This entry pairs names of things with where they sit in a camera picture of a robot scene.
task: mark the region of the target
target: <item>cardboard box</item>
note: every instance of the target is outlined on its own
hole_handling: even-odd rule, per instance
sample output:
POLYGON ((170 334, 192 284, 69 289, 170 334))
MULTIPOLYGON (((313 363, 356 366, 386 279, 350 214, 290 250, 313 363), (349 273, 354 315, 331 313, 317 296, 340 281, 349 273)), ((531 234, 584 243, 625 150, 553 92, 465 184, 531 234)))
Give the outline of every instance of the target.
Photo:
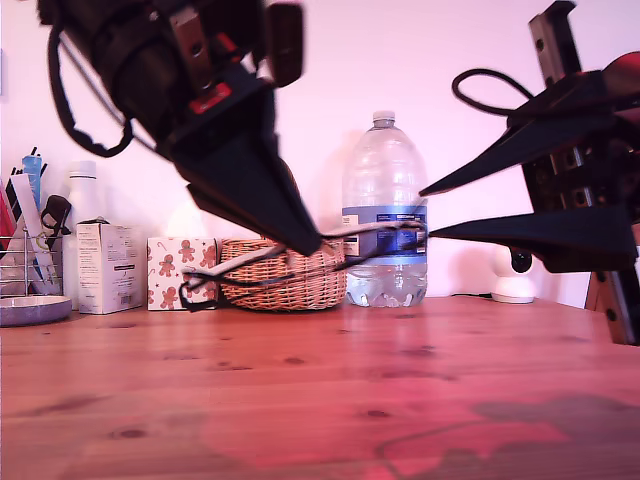
MULTIPOLYGON (((149 310, 184 310, 178 291, 188 272, 208 272, 218 264, 218 242, 213 238, 158 237, 147 240, 149 310)), ((194 303, 218 299, 214 282, 187 292, 194 303)))
POLYGON ((142 305, 140 258, 131 228, 79 224, 78 309, 107 314, 142 305))

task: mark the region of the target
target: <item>blue label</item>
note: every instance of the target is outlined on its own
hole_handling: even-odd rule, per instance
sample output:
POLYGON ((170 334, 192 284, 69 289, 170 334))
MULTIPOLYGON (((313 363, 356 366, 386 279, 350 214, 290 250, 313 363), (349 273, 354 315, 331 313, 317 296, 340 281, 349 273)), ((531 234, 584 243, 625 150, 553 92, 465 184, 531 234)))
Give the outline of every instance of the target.
POLYGON ((424 231, 396 230, 363 233, 345 239, 345 253, 350 259, 365 257, 377 248, 387 255, 368 261, 371 265, 410 265, 427 261, 426 249, 427 207, 375 206, 342 209, 344 225, 373 222, 416 221, 425 224, 424 231), (424 241, 417 248, 402 250, 403 246, 424 241))

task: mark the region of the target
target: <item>blue pen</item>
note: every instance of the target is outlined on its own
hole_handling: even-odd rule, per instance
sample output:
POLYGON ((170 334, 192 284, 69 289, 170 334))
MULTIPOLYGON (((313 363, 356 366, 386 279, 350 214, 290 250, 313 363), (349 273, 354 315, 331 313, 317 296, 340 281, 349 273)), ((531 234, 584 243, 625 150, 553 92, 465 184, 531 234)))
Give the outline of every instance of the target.
POLYGON ((23 172, 29 175, 29 185, 36 201, 36 207, 40 211, 40 176, 42 171, 42 157, 36 156, 38 147, 33 147, 31 155, 22 159, 23 172))

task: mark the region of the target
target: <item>white device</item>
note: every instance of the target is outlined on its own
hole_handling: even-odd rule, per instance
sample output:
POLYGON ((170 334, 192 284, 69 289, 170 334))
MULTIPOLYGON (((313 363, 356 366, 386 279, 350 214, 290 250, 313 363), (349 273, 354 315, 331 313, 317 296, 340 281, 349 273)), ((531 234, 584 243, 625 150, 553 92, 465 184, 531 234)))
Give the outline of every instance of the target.
POLYGON ((528 277, 534 257, 523 250, 497 245, 493 252, 492 267, 498 279, 491 298, 503 303, 531 303, 535 285, 528 277))

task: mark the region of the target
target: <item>plastic bottle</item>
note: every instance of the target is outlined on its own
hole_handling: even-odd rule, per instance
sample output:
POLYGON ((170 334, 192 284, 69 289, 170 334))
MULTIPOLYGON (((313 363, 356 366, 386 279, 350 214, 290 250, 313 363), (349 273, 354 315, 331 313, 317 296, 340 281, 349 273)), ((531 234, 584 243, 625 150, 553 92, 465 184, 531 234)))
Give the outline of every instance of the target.
POLYGON ((96 163, 93 160, 73 162, 69 172, 71 213, 66 227, 71 235, 62 239, 62 277, 64 295, 71 298, 72 308, 78 309, 78 222, 103 216, 98 199, 96 163))
POLYGON ((35 155, 35 148, 31 155, 22 159, 23 173, 29 175, 29 185, 36 201, 36 207, 40 211, 40 171, 42 170, 42 158, 35 155))
MULTIPOLYGON (((395 127, 395 113, 375 112, 373 128, 362 137, 345 169, 343 224, 426 222, 426 206, 416 207, 418 192, 426 185, 424 161, 411 140, 395 127)), ((398 245, 423 238, 424 232, 415 231, 362 234, 347 239, 347 258, 363 256, 379 242, 397 250, 398 245)), ((347 273, 347 298, 364 307, 417 305, 426 288, 426 244, 402 255, 371 259, 347 273)))

